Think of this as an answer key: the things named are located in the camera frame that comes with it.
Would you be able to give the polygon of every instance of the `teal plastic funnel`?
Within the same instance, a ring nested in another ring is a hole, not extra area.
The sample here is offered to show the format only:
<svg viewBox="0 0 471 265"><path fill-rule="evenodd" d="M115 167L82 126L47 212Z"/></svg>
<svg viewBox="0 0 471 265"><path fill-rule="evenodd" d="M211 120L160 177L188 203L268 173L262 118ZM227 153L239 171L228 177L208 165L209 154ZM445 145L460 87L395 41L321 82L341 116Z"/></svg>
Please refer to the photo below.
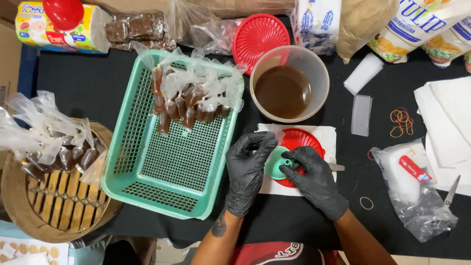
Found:
<svg viewBox="0 0 471 265"><path fill-rule="evenodd" d="M281 154L286 151L289 151L289 149L283 146L278 146L278 148L271 153L270 158L265 163L265 173L274 180L282 180L286 178L286 176L280 171L279 167L281 165L292 166L291 160L281 157Z"/></svg>

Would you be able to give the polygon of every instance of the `tattoo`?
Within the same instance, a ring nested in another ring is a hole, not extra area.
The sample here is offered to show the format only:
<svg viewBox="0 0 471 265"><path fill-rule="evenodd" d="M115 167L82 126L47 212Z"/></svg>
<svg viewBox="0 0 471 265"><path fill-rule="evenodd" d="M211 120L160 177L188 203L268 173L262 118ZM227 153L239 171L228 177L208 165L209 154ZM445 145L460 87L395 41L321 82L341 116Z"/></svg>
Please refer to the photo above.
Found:
<svg viewBox="0 0 471 265"><path fill-rule="evenodd" d="M213 224L211 228L211 234L213 237L221 238L226 233L226 220L224 219L225 213L226 208L222 210L222 213L219 215L219 218Z"/></svg>

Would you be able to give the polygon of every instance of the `red cap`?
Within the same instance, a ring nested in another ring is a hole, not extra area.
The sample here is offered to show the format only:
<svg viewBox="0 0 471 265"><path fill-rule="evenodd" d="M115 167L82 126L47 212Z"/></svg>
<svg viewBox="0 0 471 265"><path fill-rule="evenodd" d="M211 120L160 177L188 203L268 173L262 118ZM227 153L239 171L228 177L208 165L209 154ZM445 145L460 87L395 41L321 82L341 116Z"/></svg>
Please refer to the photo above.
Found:
<svg viewBox="0 0 471 265"><path fill-rule="evenodd" d="M290 45L290 36L284 24L270 14L259 13L244 19L232 39L232 54L236 63L246 63L250 75L252 68L266 52Z"/></svg>
<svg viewBox="0 0 471 265"><path fill-rule="evenodd" d="M322 149L322 146L317 138L309 132L298 128L284 129L283 132L285 135L283 137L283 141L281 142L281 146L288 148L290 151L293 151L299 146L312 146L312 148L316 150L320 157L324 159L325 150ZM301 167L298 168L298 172L304 175ZM294 183L287 178L275 181L285 187L296 188L296 185L294 185Z"/></svg>
<svg viewBox="0 0 471 265"><path fill-rule="evenodd" d="M43 0L42 5L53 26L62 31L75 29L85 13L79 0Z"/></svg>

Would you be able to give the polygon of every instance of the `brown liquid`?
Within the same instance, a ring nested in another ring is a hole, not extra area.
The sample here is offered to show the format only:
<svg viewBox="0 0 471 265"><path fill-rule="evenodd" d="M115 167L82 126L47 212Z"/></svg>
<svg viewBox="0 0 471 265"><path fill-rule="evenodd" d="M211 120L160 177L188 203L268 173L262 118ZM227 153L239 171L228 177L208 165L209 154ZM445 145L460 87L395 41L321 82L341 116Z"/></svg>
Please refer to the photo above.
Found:
<svg viewBox="0 0 471 265"><path fill-rule="evenodd" d="M255 97L270 114L283 119L294 119L308 106L311 87L300 71L290 66L276 66L258 79Z"/></svg>

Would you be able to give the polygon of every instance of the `red label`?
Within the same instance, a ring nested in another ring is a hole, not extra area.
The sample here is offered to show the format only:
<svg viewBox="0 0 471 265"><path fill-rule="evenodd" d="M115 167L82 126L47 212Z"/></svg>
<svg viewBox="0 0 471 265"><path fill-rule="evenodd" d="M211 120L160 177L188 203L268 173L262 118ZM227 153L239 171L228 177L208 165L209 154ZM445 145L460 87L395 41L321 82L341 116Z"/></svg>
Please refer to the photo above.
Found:
<svg viewBox="0 0 471 265"><path fill-rule="evenodd" d="M425 171L423 171L416 163L412 161L408 156L401 156L399 158L399 165L401 165L409 174L416 178L420 183L423 183L426 180L431 180L430 177Z"/></svg>
<svg viewBox="0 0 471 265"><path fill-rule="evenodd" d="M46 31L46 36L49 40L49 42L64 51L68 52L80 52L76 48L70 46L64 39L64 33L57 33L57 32L52 32L52 31Z"/></svg>

